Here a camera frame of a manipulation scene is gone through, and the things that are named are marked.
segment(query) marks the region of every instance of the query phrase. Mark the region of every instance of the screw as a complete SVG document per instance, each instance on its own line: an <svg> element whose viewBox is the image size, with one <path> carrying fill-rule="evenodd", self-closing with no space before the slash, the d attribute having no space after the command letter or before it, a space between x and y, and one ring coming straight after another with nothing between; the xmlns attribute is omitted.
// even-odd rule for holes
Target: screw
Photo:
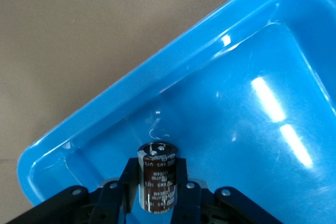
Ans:
<svg viewBox="0 0 336 224"><path fill-rule="evenodd" d="M111 183L111 185L110 185L111 189L116 188L116 187L118 187L118 183L117 182Z"/></svg>
<svg viewBox="0 0 336 224"><path fill-rule="evenodd" d="M223 190L222 190L222 195L223 195L223 196L230 196L230 195L231 195L231 192L230 192L228 189L223 189Z"/></svg>
<svg viewBox="0 0 336 224"><path fill-rule="evenodd" d="M76 189L76 190L73 190L71 194L75 196L75 195L79 195L81 192L82 192L81 189Z"/></svg>
<svg viewBox="0 0 336 224"><path fill-rule="evenodd" d="M187 183L187 188L188 189L193 189L194 187L195 187L194 183L191 183L191 182Z"/></svg>

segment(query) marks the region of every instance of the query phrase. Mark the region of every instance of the blue plastic tray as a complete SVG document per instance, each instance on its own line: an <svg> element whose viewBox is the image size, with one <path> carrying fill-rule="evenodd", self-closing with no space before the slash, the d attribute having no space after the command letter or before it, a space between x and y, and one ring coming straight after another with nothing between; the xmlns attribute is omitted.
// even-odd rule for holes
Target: blue plastic tray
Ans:
<svg viewBox="0 0 336 224"><path fill-rule="evenodd" d="M21 156L33 204L120 176L165 140L191 177L284 223L336 222L336 0L231 0ZM168 223L140 209L131 223Z"/></svg>

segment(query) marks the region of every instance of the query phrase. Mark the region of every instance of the beige surface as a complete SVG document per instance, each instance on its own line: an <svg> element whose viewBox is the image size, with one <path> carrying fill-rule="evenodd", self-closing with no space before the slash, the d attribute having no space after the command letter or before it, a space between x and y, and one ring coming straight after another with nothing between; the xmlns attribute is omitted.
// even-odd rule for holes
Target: beige surface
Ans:
<svg viewBox="0 0 336 224"><path fill-rule="evenodd" d="M0 223L20 153L227 0L0 0Z"/></svg>

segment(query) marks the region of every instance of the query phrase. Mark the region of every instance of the electrolytic capacitor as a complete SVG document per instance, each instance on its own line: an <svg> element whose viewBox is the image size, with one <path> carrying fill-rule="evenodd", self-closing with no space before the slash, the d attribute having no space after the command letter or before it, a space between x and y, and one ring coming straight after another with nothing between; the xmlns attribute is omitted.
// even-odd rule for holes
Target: electrolytic capacitor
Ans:
<svg viewBox="0 0 336 224"><path fill-rule="evenodd" d="M177 148L169 143L154 142L139 148L139 202L144 210L161 214L175 206L176 155Z"/></svg>

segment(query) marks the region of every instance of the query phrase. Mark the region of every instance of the black bracket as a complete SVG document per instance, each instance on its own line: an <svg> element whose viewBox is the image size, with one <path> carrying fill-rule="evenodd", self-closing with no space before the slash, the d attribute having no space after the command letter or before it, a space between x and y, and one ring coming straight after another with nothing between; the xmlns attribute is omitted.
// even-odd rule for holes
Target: black bracket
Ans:
<svg viewBox="0 0 336 224"><path fill-rule="evenodd" d="M171 224L281 224L232 187L211 193L189 181L186 159L177 158L177 204ZM124 224L139 184L138 158L130 158L119 180L89 193L71 186L7 224Z"/></svg>

